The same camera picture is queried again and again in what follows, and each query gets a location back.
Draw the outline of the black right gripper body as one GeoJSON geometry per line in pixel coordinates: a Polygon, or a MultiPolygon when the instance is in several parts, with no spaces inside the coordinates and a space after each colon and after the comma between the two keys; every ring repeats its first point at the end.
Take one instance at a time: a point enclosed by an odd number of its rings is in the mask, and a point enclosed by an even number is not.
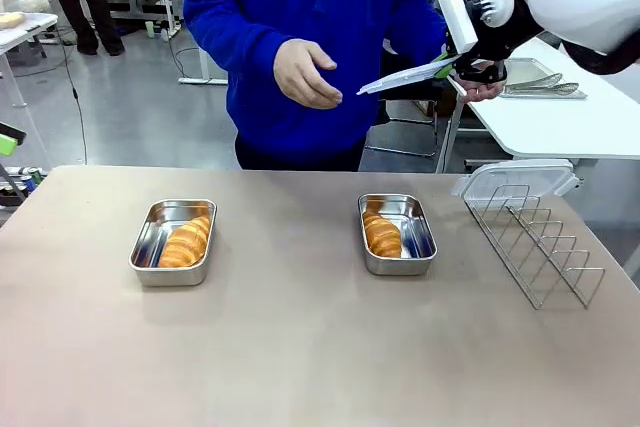
{"type": "Polygon", "coordinates": [[[526,0],[446,0],[446,52],[456,61],[504,62],[533,37],[526,0]]]}

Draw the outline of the person's left hand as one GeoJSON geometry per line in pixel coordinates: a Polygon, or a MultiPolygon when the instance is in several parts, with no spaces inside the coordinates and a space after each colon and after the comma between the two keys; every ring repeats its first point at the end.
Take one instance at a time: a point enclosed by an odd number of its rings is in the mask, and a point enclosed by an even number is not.
{"type": "Polygon", "coordinates": [[[459,76],[455,77],[455,81],[465,91],[465,94],[461,96],[461,100],[463,103],[481,102],[484,100],[494,99],[502,93],[505,87],[504,81],[483,84],[479,82],[464,80],[459,76]]]}

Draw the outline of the person's right hand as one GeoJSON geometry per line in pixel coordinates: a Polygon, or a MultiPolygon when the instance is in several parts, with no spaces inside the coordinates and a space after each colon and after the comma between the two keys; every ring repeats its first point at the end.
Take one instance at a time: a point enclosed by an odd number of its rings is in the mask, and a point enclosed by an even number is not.
{"type": "Polygon", "coordinates": [[[335,70],[336,62],[315,42],[290,39],[278,48],[273,74],[281,93],[311,109],[336,108],[343,94],[329,84],[319,70],[335,70]]]}

